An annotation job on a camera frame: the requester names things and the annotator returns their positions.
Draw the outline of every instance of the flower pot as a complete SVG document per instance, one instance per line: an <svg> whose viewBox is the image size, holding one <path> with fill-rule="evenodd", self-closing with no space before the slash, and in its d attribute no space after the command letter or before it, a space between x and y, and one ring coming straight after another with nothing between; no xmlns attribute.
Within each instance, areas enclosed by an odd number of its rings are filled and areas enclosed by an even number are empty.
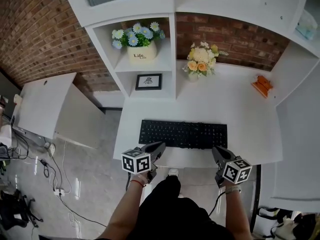
<svg viewBox="0 0 320 240"><path fill-rule="evenodd" d="M190 73L188 74L190 82L198 81L198 74L197 73Z"/></svg>
<svg viewBox="0 0 320 240"><path fill-rule="evenodd" d="M131 47L128 46L128 55L131 63L141 63L152 61L157 56L157 47L155 41L151 41L148 46Z"/></svg>

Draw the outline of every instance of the flower arrangement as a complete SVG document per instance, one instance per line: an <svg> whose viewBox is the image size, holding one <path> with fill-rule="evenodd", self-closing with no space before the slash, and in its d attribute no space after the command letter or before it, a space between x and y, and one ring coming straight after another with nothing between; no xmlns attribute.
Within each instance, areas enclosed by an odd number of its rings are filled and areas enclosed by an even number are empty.
<svg viewBox="0 0 320 240"><path fill-rule="evenodd" d="M157 22L152 22L149 27L141 26L138 22L126 30L112 31L112 45L121 49L122 47L146 47L149 46L152 40L164 39L165 33L159 28Z"/></svg>
<svg viewBox="0 0 320 240"><path fill-rule="evenodd" d="M213 44L209 47L207 42L200 42L200 46L191 45L191 51L187 57L188 63L182 69L189 75L197 74L197 77L212 75L215 73L216 57L219 54L228 56L225 51L218 50L218 46Z"/></svg>

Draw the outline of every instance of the red bracelet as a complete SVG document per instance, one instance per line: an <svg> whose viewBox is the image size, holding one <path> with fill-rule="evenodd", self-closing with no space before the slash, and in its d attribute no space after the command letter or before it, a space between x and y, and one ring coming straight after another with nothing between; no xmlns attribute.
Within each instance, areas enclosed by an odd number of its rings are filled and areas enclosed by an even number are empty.
<svg viewBox="0 0 320 240"><path fill-rule="evenodd" d="M144 187L144 185L142 185L141 182L139 182L139 181L137 181L135 179L132 179L130 182L138 182L141 185L141 187Z"/></svg>

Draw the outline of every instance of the orange flower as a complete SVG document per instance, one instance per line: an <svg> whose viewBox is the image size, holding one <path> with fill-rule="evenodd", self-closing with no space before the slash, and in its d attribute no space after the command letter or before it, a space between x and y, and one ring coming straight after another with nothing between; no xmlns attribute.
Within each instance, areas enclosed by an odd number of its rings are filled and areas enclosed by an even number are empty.
<svg viewBox="0 0 320 240"><path fill-rule="evenodd" d="M195 61L193 61L193 60L188 61L187 65L188 65L190 70L192 70L192 71L196 71L197 70L197 63Z"/></svg>
<svg viewBox="0 0 320 240"><path fill-rule="evenodd" d="M207 70L207 65L204 62L199 62L198 63L198 69L200 71L206 71Z"/></svg>

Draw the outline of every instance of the tiled floor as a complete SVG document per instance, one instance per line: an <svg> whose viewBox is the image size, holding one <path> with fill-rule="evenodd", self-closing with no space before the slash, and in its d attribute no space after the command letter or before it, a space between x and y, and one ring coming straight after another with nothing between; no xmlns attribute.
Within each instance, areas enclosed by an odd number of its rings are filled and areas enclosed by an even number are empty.
<svg viewBox="0 0 320 240"><path fill-rule="evenodd" d="M112 159L120 116L120 111L106 112L105 127L98 150L70 143L66 144L65 149L64 168L72 185L72 191L62 199L80 215L105 225L108 224L114 209L125 193L127 182L127 173L121 169L121 162ZM68 192L70 187L62 170L65 142L57 139L54 143L56 145L54 158L62 172L62 188ZM39 148L35 146L31 147L29 156L45 159L52 167L56 168L48 154L39 151ZM49 179L44 177L43 169L41 163L36 164L36 160L28 158L26 160L12 160L4 176L4 180L9 180L13 186L17 185L23 194L36 200L32 210L43 218L44 222L40 222L39 228L33 230L32 239L38 239L38 234L64 238L77 238L79 235L83 239L94 239L99 236L104 227L82 218L78 218L80 227L75 227L77 226L75 223L72 224L74 226L72 227L68 219L69 211L54 195L52 187L49 185ZM57 169L56 171L60 183L60 175ZM160 168L157 172L158 175L152 182L152 186L165 178L168 168ZM183 196L191 198L208 212L213 208L219 195L219 189L214 179L215 172L215 169L209 168L179 170ZM255 174L253 171L250 176L251 180L241 185L241 196L248 215L252 206ZM211 218L224 225L225 216L226 201L222 196ZM9 239L30 240L32 229L32 224L29 223L27 228L15 226L6 233Z"/></svg>

